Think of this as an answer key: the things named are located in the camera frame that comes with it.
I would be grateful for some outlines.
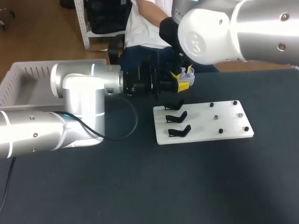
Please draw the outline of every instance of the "wire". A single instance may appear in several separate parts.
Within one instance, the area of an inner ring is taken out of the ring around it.
[[[14,168],[14,162],[15,162],[15,157],[13,157],[13,159],[11,160],[11,164],[10,164],[10,167],[9,167],[7,180],[6,180],[6,185],[5,185],[5,189],[4,189],[4,195],[3,195],[3,199],[2,199],[2,205],[1,205],[1,208],[0,208],[0,215],[3,211],[5,201],[6,201],[6,197],[7,197],[7,194],[8,194],[8,188],[9,188],[9,184],[10,184],[11,174],[12,174],[13,168]]]
[[[102,134],[96,132],[95,130],[93,130],[92,128],[90,128],[87,124],[85,124],[83,121],[81,121],[80,118],[76,117],[75,115],[73,115],[71,113],[64,112],[64,111],[56,111],[54,113],[64,114],[64,115],[67,115],[67,116],[70,116],[70,117],[74,118],[77,122],[79,122],[82,126],[84,126],[86,129],[88,129],[90,132],[92,132],[93,134],[95,134],[95,135],[97,135],[97,136],[99,136],[99,137],[101,137],[103,139],[107,139],[107,140],[111,140],[111,141],[122,140],[122,139],[125,139],[128,136],[130,136],[135,131],[135,129],[137,128],[137,125],[138,125],[138,113],[137,113],[137,111],[135,110],[134,106],[131,104],[130,101],[128,101],[124,97],[121,97],[121,98],[124,101],[126,101],[127,104],[129,104],[129,106],[132,108],[132,111],[134,112],[134,116],[135,116],[135,125],[134,125],[133,129],[130,131],[130,133],[128,133],[125,136],[122,136],[120,138],[116,138],[116,139],[109,138],[109,137],[107,137],[105,135],[102,135]],[[6,185],[5,185],[5,189],[4,189],[4,195],[3,195],[2,204],[1,204],[1,208],[0,208],[0,215],[2,214],[4,205],[5,205],[5,201],[6,201],[6,198],[7,198],[9,184],[10,184],[10,179],[11,179],[11,175],[12,175],[12,172],[13,172],[15,159],[16,159],[16,157],[13,157],[13,159],[12,159],[12,161],[10,163],[10,167],[9,167],[9,171],[8,171],[8,175],[7,175],[7,180],[6,180]]]
[[[67,116],[70,116],[71,118],[75,119],[77,122],[79,122],[82,126],[84,126],[87,130],[89,130],[91,133],[103,138],[103,139],[106,139],[106,140],[110,140],[110,141],[118,141],[118,140],[123,140],[125,138],[127,138],[128,136],[130,136],[134,131],[135,129],[137,128],[137,125],[138,125],[138,113],[136,111],[136,109],[134,108],[134,106],[131,104],[130,101],[128,101],[126,98],[124,97],[121,97],[125,102],[127,102],[127,104],[129,104],[129,106],[131,107],[132,111],[134,112],[134,117],[135,117],[135,125],[133,127],[133,129],[130,131],[130,133],[120,137],[120,138],[110,138],[110,137],[107,137],[105,135],[102,135],[98,132],[96,132],[95,130],[93,130],[91,127],[89,127],[86,123],[84,123],[80,118],[76,117],[75,115],[71,114],[71,113],[68,113],[68,112],[65,112],[65,111],[54,111],[53,113],[57,113],[57,114],[64,114],[64,115],[67,115]]]

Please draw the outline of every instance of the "black hook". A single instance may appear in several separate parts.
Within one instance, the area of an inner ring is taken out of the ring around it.
[[[184,111],[180,117],[175,117],[171,115],[166,116],[167,123],[179,123],[181,124],[187,117],[187,111]]]
[[[184,138],[191,131],[191,125],[187,125],[183,131],[168,129],[169,137],[181,137]]]
[[[184,104],[184,100],[180,100],[177,105],[175,104],[164,104],[165,110],[175,110],[178,111]]]

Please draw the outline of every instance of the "brown floor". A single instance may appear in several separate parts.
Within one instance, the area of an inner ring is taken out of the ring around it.
[[[105,52],[85,51],[76,11],[61,8],[59,0],[2,0],[1,6],[15,11],[16,19],[6,13],[8,31],[0,30],[0,80],[14,62],[105,58]],[[281,69],[268,63],[231,62],[217,65],[220,71]]]

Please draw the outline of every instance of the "white t-shirt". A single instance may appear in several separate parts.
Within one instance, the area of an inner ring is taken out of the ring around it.
[[[159,28],[148,22],[138,12],[136,0],[133,2],[131,14],[126,28],[125,47],[142,45],[150,48],[165,48],[170,45],[159,36]],[[172,0],[147,0],[159,6],[168,16],[171,16]]]

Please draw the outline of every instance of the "yellow object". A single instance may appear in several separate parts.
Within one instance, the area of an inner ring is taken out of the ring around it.
[[[188,67],[187,74],[189,73],[190,69],[192,68],[192,65],[190,65],[190,66]]]
[[[184,91],[189,89],[190,83],[189,82],[178,82],[178,92]]]
[[[172,76],[176,79],[176,80],[179,80],[179,78],[180,78],[180,75],[181,74],[178,74],[177,76],[175,75],[175,74],[173,74],[172,72],[171,72],[171,74],[172,74]]]

